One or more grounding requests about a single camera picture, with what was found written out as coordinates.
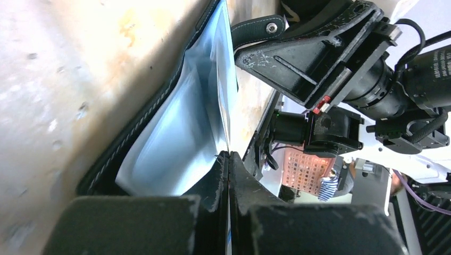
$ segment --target table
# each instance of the table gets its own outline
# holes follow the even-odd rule
[[[0,3],[0,253],[36,254],[89,166],[174,67],[207,0]],[[232,24],[276,0],[229,0]],[[231,149],[272,89],[237,70]]]

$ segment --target plastic sheet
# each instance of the plastic sheet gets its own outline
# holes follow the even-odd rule
[[[185,52],[180,79],[125,157],[116,183],[135,196],[179,196],[230,144],[237,83],[227,5]]]

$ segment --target stitched edge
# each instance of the stitched edge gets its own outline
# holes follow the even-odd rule
[[[239,47],[241,47],[241,46],[243,46],[245,44],[251,44],[251,43],[255,43],[257,41],[264,41],[264,40],[268,40],[268,39],[271,39],[271,38],[274,38],[274,37],[277,37],[277,36],[281,35],[283,33],[283,31],[284,31],[283,28],[285,28],[285,26],[283,25],[283,20],[281,18],[279,18],[279,17],[273,17],[273,18],[269,18],[269,19],[258,20],[258,21],[254,21],[254,22],[251,22],[251,23],[242,24],[242,25],[239,25],[236,28],[234,28],[232,30],[232,32],[235,31],[238,28],[241,28],[241,27],[244,27],[244,26],[247,26],[247,25],[256,24],[256,23],[265,22],[265,21],[271,21],[271,20],[279,20],[282,23],[282,29],[280,30],[279,33],[276,33],[275,35],[270,36],[270,37],[264,37],[264,38],[259,38],[259,39],[255,39],[255,40],[252,40],[252,41],[246,41],[246,42],[243,42],[243,43],[241,43],[241,44],[239,44],[237,46],[234,46],[233,48],[237,49],[237,48],[239,48]]]
[[[210,14],[211,14],[211,12],[213,11],[214,7],[217,6],[217,5],[216,5],[216,2],[217,2],[217,1],[213,2],[212,6],[210,7],[210,10],[208,11],[208,14],[207,14],[206,19],[205,19],[204,22],[202,22],[202,24],[201,24],[201,29],[200,29],[200,30],[202,30],[202,27],[204,26],[205,22],[206,22],[207,20],[209,20],[208,17],[210,17]],[[185,51],[190,47],[191,43],[193,42],[193,40],[194,40],[194,38],[196,37],[196,35],[200,32],[200,30],[195,32],[195,34],[193,35],[193,37],[192,37],[191,40],[189,41],[187,47],[185,47],[185,49],[183,50],[182,61],[181,61],[181,63],[179,64],[179,67],[177,68],[176,74],[180,72],[180,69],[181,69],[182,66],[183,66],[183,62],[184,62],[184,59],[185,59]],[[162,93],[161,97],[157,100],[156,103],[154,103],[154,104],[151,106],[151,108],[144,114],[144,116],[141,117],[141,119],[138,121],[138,123],[136,123],[135,127],[130,131],[130,133],[127,135],[127,137],[126,137],[124,140],[122,140],[122,143],[121,143],[120,145],[118,145],[118,147],[117,147],[117,149],[116,149],[115,152],[119,152],[119,150],[122,149],[123,145],[129,140],[129,138],[133,135],[133,133],[138,129],[139,124],[143,122],[144,118],[147,117],[147,116],[150,114],[150,112],[154,110],[155,106],[156,106],[157,104],[160,103],[160,101],[161,101],[161,99],[162,99],[163,97],[166,97],[166,95],[167,95],[168,92],[169,92],[169,89],[172,87],[172,82],[174,81],[174,79],[176,78],[176,76],[177,76],[177,75],[174,75],[174,77],[172,77],[172,79],[169,81],[169,86],[168,86],[168,88]],[[96,176],[95,176],[95,177],[93,178],[93,180],[91,181],[91,183],[90,183],[90,185],[89,185],[89,187],[88,187],[88,190],[87,190],[88,192],[89,192],[89,191],[93,188],[93,186],[97,183],[97,181],[98,181],[98,179],[100,178],[100,176],[103,174],[103,172],[105,171],[105,169],[109,166],[110,162],[113,160],[113,158],[114,158],[117,154],[118,154],[118,153],[113,153],[113,154],[111,154],[111,156],[109,156],[109,158],[108,158],[108,160],[106,161],[106,163],[102,166],[102,169],[96,174]]]

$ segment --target black vent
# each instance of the black vent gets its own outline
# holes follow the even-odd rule
[[[451,254],[451,216],[424,209],[412,196],[407,196],[423,255]],[[451,210],[451,202],[448,199],[430,195],[425,201],[442,209]]]

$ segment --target striped cloth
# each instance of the striped cloth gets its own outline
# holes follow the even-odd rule
[[[320,193],[318,199],[327,201],[333,197],[338,187],[338,177],[323,177],[321,178]]]

